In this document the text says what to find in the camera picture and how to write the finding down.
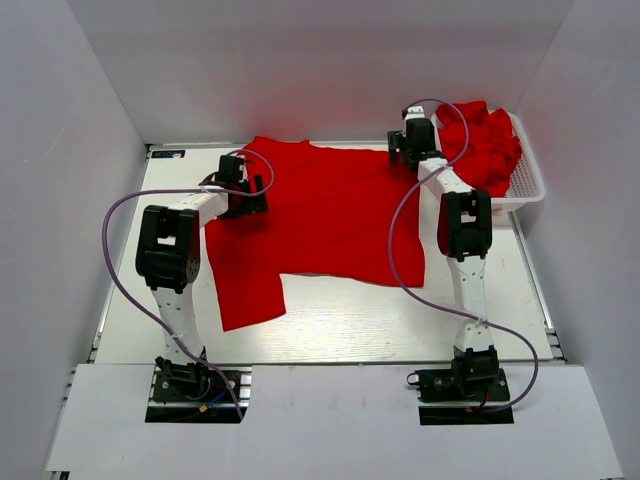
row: gray wall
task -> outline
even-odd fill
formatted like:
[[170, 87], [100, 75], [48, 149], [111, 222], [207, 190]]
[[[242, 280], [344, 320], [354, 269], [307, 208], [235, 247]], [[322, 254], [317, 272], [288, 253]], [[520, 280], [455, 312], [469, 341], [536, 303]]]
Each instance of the gray wall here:
[[69, 0], [145, 142], [382, 139], [427, 95], [513, 109], [571, 0]]
[[64, 0], [0, 2], [0, 65], [0, 477], [22, 480], [89, 353], [101, 215], [144, 146]]
[[561, 344], [640, 478], [640, 3], [578, 0], [518, 108], [547, 187], [523, 225]]

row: laundry basket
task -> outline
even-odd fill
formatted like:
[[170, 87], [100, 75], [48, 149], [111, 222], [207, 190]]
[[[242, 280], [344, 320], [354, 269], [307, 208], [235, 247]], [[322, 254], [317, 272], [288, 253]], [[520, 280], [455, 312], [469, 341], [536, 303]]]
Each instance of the laundry basket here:
[[[539, 202], [544, 198], [545, 190], [538, 164], [531, 151], [529, 140], [518, 117], [509, 113], [513, 134], [520, 139], [522, 156], [516, 169], [511, 174], [511, 182], [505, 197], [491, 199], [491, 210], [494, 214], [513, 212], [530, 202]], [[436, 126], [436, 147], [441, 150], [438, 127], [442, 124], [434, 113], [431, 122]]]

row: blue wire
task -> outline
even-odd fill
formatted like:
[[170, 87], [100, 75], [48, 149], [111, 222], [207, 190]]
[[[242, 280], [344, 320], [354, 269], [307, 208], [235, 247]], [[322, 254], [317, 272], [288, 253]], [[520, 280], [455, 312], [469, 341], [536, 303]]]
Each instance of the blue wire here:
[[225, 392], [222, 392], [220, 395], [218, 395], [216, 398], [214, 398], [213, 400], [211, 400], [209, 403], [207, 403], [207, 408], [212, 408], [213, 405], [220, 400], [222, 397], [224, 397]]

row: crumpled red cloth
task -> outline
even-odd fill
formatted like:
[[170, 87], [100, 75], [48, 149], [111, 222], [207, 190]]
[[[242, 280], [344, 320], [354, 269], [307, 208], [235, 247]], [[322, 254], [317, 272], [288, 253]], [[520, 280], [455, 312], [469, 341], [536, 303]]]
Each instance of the crumpled red cloth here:
[[[387, 258], [391, 218], [417, 181], [392, 167], [386, 151], [320, 148], [256, 137], [246, 146], [276, 171], [269, 211], [218, 219], [205, 227], [225, 331], [286, 313], [281, 273], [349, 277], [397, 286]], [[269, 171], [246, 154], [251, 177]], [[419, 238], [419, 195], [413, 195], [394, 237], [398, 272], [422, 286], [425, 260]]]
[[[504, 197], [522, 156], [509, 115], [502, 109], [489, 114], [487, 104], [481, 101], [455, 106], [467, 120], [470, 141], [467, 152], [453, 170], [472, 187], [488, 190], [492, 197]], [[464, 146], [464, 126], [458, 113], [448, 105], [438, 107], [436, 115], [443, 124], [438, 130], [442, 153], [451, 161]]]

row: plastic basket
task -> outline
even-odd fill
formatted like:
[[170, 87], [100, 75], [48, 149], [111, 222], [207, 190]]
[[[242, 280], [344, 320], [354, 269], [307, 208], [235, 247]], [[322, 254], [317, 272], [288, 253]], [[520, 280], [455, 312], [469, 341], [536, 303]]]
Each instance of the plastic basket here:
[[[511, 174], [507, 195], [491, 199], [491, 210], [494, 214], [513, 212], [527, 203], [539, 202], [544, 198], [545, 194], [542, 176], [522, 124], [515, 115], [509, 113], [509, 117], [513, 125], [513, 134], [520, 139], [522, 156], [516, 169]], [[436, 147], [440, 150], [438, 127], [442, 127], [442, 124], [435, 113], [431, 116], [431, 122], [436, 126]]]

